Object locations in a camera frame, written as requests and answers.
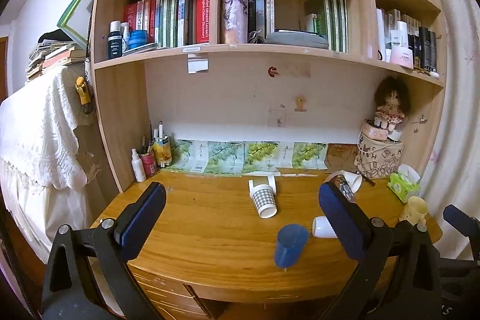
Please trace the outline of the blue plastic cup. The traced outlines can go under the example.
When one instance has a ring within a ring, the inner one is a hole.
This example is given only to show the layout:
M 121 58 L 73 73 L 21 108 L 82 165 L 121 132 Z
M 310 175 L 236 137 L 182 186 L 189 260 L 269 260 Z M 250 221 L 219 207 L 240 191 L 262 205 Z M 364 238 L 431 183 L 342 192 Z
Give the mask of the blue plastic cup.
M 308 242 L 309 232 L 299 224 L 285 225 L 277 235 L 274 262 L 282 269 L 294 266 Z

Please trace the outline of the blue round jar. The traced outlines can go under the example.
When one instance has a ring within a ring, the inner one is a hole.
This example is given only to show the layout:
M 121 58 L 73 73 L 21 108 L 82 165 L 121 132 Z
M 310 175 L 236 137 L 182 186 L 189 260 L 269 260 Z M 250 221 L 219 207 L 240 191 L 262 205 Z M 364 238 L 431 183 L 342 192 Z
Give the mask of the blue round jar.
M 133 30 L 128 34 L 128 48 L 136 49 L 149 43 L 149 33 L 146 30 Z

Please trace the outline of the white spray bottle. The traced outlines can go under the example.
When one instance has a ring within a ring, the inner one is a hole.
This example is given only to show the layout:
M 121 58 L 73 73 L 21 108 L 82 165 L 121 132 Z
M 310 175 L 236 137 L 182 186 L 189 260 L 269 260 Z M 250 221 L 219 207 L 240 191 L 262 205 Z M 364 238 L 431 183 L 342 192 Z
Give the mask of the white spray bottle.
M 141 183 L 146 181 L 146 174 L 144 171 L 143 162 L 137 152 L 137 149 L 132 149 L 131 164 L 132 164 L 132 168 L 134 171 L 133 173 L 137 182 Z

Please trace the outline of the green leaf wall paper strip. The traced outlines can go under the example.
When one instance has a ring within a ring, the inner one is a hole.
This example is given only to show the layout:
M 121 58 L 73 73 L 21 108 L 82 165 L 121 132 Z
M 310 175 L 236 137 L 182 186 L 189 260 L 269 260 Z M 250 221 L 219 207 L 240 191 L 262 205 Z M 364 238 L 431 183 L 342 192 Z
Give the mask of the green leaf wall paper strip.
M 167 169 L 201 175 L 279 176 L 281 169 L 326 169 L 327 149 L 327 144 L 312 142 L 176 140 Z

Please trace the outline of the wooden desk drawers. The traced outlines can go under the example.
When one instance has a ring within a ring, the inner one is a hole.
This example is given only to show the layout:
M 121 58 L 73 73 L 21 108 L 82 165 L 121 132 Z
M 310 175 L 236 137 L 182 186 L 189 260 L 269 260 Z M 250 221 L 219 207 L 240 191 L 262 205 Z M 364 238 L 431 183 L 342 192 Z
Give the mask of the wooden desk drawers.
M 166 319 L 219 319 L 227 309 L 227 303 L 200 298 L 192 286 L 181 281 L 135 266 L 128 267 L 154 307 Z

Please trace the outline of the grey pouch on shelf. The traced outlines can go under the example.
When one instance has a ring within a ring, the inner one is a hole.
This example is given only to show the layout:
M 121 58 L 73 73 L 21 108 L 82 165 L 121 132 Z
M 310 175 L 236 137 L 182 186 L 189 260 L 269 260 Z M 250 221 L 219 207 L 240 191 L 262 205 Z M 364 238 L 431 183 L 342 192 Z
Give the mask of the grey pouch on shelf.
M 283 46 L 305 46 L 318 49 L 328 49 L 328 41 L 314 32 L 278 29 L 270 32 L 266 41 L 269 44 Z

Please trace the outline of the white mug lying sideways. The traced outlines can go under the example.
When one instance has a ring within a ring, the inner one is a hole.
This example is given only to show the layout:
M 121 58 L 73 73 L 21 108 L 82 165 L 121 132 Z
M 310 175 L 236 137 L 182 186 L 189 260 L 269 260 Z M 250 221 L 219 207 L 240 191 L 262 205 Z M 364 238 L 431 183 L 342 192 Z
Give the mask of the white mug lying sideways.
M 325 181 L 336 183 L 337 186 L 347 184 L 352 193 L 355 194 L 360 189 L 362 180 L 361 174 L 341 170 L 329 174 Z

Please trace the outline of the cream yellow mug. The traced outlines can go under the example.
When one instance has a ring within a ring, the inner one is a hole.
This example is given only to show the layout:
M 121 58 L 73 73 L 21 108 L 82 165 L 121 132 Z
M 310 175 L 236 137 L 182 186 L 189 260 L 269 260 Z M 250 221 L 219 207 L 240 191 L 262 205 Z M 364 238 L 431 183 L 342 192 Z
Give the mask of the cream yellow mug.
M 419 223 L 425 225 L 428 212 L 429 208 L 424 199 L 419 196 L 411 196 L 399 216 L 399 221 L 408 221 L 413 226 Z

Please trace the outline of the dark blue lotion bottle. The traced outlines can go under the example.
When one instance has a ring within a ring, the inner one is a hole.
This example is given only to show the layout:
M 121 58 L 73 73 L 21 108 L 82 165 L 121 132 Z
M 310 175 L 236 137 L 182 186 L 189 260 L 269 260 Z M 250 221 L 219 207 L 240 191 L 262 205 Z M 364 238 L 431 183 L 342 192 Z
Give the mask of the dark blue lotion bottle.
M 114 20 L 110 23 L 110 32 L 107 38 L 107 56 L 109 59 L 122 56 L 122 39 L 121 23 L 118 20 Z

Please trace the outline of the white lace cloth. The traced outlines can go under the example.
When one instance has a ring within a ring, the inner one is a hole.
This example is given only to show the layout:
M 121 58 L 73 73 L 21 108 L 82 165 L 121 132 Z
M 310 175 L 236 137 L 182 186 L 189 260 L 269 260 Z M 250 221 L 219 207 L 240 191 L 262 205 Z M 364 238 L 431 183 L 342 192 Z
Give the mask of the white lace cloth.
M 79 74 L 57 67 L 1 104 L 1 194 L 42 262 L 60 226 L 82 229 L 91 218 L 87 175 L 77 160 L 75 130 L 89 123 L 74 88 Z

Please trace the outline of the rag doll brown hair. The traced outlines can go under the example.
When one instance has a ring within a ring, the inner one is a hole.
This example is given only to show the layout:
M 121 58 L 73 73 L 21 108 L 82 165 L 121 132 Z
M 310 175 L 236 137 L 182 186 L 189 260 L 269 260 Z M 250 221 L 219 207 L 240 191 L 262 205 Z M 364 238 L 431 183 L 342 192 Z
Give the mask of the rag doll brown hair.
M 393 76 L 386 77 L 374 93 L 374 126 L 393 132 L 411 110 L 407 85 Z

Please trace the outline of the green tissue pack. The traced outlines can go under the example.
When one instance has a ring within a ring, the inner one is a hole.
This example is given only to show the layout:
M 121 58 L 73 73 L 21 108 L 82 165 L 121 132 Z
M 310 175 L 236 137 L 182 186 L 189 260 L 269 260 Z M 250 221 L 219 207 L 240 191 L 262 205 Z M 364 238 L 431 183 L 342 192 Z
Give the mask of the green tissue pack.
M 416 196 L 420 189 L 420 175 L 411 166 L 401 164 L 396 172 L 391 173 L 387 187 L 404 204 L 411 196 Z

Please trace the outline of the white plastic cup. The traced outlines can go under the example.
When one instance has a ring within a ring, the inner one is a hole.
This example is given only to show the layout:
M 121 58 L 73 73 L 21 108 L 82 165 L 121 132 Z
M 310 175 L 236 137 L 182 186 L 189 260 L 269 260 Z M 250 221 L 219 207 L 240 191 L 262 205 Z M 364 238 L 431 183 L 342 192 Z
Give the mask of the white plastic cup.
M 320 239 L 336 239 L 335 230 L 326 216 L 317 216 L 312 221 L 312 235 Z

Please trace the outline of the yellow pen holder carton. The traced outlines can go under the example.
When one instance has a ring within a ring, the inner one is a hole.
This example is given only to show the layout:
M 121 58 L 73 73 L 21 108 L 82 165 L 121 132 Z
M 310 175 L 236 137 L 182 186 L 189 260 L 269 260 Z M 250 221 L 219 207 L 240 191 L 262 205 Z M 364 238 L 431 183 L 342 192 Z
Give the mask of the yellow pen holder carton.
M 153 145 L 154 158 L 158 167 L 169 166 L 173 156 L 170 146 L 169 136 L 163 136 L 162 139 L 157 138 Z

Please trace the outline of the red pen holder can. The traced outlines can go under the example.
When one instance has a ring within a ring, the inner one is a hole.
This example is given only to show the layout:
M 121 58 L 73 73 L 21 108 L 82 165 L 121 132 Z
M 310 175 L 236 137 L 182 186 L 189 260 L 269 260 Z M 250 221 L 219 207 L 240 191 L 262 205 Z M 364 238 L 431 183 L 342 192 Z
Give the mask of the red pen holder can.
M 155 160 L 155 154 L 153 151 L 141 154 L 140 159 L 147 178 L 153 176 L 157 172 L 157 163 Z

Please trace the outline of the patterned storage box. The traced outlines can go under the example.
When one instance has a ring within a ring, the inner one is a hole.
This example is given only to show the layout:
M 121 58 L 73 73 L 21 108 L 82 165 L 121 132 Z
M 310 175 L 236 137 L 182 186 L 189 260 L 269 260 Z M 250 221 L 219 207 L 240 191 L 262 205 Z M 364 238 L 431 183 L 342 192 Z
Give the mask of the patterned storage box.
M 355 156 L 354 165 L 361 174 L 369 179 L 387 178 L 397 171 L 403 147 L 402 141 L 373 140 L 361 132 L 357 142 L 358 154 Z

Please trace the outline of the red dictionary book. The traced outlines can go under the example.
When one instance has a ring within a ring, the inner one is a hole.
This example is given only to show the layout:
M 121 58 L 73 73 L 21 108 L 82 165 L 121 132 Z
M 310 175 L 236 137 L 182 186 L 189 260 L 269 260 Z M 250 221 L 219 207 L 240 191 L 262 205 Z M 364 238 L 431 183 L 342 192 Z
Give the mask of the red dictionary book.
M 210 0 L 194 0 L 194 43 L 209 42 Z

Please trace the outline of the checkered paper cup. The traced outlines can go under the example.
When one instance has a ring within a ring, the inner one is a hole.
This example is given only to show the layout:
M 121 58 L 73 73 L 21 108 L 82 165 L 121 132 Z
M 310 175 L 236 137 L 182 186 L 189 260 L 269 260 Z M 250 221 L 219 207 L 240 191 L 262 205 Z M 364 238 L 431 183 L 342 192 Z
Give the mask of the checkered paper cup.
M 277 186 L 275 177 L 268 175 L 248 181 L 249 195 L 258 216 L 263 219 L 272 218 L 277 212 Z

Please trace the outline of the yellow hanging toy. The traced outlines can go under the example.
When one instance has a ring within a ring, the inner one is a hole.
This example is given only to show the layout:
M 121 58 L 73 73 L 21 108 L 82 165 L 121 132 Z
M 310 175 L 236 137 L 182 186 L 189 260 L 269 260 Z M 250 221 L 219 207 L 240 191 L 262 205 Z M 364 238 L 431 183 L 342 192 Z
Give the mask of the yellow hanging toy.
M 89 115 L 94 110 L 94 104 L 90 95 L 89 85 L 83 76 L 78 76 L 75 82 L 75 90 L 80 98 L 83 113 Z

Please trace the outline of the stack of books on cabinet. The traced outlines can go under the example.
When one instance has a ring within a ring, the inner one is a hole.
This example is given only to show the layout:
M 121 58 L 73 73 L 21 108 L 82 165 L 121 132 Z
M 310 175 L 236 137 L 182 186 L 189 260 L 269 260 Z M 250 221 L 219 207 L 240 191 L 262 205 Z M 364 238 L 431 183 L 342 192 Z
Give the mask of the stack of books on cabinet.
M 84 62 L 86 51 L 74 41 L 43 40 L 35 46 L 28 58 L 25 71 L 27 81 L 30 81 L 55 64 L 66 66 Z

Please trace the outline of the white floral cylinder tube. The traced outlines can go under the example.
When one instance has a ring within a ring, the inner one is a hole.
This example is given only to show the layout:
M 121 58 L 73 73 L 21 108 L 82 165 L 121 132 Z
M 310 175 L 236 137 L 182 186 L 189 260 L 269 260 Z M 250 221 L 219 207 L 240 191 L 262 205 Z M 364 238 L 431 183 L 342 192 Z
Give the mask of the white floral cylinder tube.
M 247 20 L 247 0 L 222 0 L 222 35 L 225 44 L 247 43 Z

